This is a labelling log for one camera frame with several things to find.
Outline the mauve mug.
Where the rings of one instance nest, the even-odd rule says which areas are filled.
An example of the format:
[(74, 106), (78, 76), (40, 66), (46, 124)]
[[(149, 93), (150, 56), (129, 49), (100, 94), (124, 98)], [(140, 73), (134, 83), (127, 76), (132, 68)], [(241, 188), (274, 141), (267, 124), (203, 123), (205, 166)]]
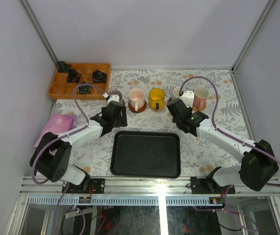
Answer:
[(118, 91), (118, 90), (109, 91), (109, 92), (108, 92), (108, 95), (111, 95), (111, 94), (118, 94), (119, 97), (120, 97), (120, 102), (119, 102), (119, 103), (122, 104), (122, 105), (125, 105), (125, 102), (124, 102), (124, 100), (123, 100), (122, 93), (121, 93), (120, 91)]

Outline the blue mug cream inside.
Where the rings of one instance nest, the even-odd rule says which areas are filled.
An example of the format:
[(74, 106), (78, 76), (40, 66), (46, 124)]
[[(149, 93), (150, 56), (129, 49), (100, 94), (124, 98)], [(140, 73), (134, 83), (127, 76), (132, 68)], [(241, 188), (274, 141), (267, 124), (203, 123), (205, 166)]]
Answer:
[(172, 91), (172, 99), (180, 98), (181, 96), (179, 95), (180, 92), (180, 87), (175, 87)]

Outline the light pink mug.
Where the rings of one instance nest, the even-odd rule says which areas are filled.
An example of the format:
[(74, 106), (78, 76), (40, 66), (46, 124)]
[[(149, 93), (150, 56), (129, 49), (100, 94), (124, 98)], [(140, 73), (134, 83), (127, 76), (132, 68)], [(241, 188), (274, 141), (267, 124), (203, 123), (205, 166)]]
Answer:
[(141, 89), (133, 89), (129, 92), (129, 104), (137, 112), (145, 104), (145, 93)]

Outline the pink mug cream inside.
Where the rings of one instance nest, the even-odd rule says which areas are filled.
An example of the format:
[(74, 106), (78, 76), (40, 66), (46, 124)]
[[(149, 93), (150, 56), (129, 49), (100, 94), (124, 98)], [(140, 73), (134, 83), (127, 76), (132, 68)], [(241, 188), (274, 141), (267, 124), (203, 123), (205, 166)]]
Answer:
[(206, 87), (196, 87), (194, 89), (194, 103), (197, 108), (202, 108), (209, 96), (209, 90)]

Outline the yellow glass cup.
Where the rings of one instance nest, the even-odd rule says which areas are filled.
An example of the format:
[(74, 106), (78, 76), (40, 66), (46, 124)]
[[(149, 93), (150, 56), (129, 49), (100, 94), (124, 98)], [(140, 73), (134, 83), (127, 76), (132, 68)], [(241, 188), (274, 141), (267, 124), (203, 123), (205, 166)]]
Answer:
[(149, 103), (164, 103), (165, 104), (165, 92), (160, 88), (153, 88), (149, 92)]

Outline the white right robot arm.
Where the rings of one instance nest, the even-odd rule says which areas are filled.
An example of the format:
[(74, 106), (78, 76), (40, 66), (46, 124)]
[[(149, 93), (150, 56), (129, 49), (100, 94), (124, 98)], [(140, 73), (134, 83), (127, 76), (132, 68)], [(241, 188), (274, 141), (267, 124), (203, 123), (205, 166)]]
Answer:
[(274, 156), (269, 142), (245, 140), (227, 129), (214, 127), (208, 115), (193, 113), (179, 98), (169, 101), (167, 108), (178, 129), (215, 144), (239, 161), (240, 165), (219, 166), (206, 176), (210, 192), (218, 193), (223, 187), (240, 183), (253, 191), (261, 191), (277, 173), (278, 163), (267, 156)]

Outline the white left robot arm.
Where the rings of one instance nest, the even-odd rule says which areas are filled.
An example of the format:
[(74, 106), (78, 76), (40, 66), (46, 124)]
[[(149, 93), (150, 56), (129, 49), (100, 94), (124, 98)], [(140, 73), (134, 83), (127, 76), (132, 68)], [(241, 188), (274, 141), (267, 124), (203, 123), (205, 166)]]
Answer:
[(82, 168), (69, 164), (74, 148), (98, 139), (113, 128), (127, 126), (126, 107), (118, 101), (110, 101), (88, 123), (59, 135), (47, 132), (41, 138), (31, 160), (33, 181), (40, 185), (47, 181), (64, 181), (79, 193), (90, 187), (90, 175)]

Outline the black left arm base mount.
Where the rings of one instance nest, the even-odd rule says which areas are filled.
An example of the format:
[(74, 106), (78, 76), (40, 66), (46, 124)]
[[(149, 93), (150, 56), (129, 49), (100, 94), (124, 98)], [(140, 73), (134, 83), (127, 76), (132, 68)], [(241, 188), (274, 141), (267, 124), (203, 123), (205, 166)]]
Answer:
[(74, 185), (69, 183), (68, 188), (66, 189), (66, 184), (62, 188), (62, 192), (70, 194), (104, 194), (105, 189), (105, 179), (102, 178), (90, 178), (87, 181), (87, 184)]

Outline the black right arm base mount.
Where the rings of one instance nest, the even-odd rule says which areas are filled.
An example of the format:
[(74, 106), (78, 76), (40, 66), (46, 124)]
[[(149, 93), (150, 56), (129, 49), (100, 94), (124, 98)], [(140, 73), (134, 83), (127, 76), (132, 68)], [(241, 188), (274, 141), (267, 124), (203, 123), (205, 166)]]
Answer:
[(224, 195), (228, 188), (218, 185), (213, 179), (214, 173), (209, 173), (205, 178), (190, 177), (190, 183), (185, 187), (191, 189), (192, 194), (219, 194)]

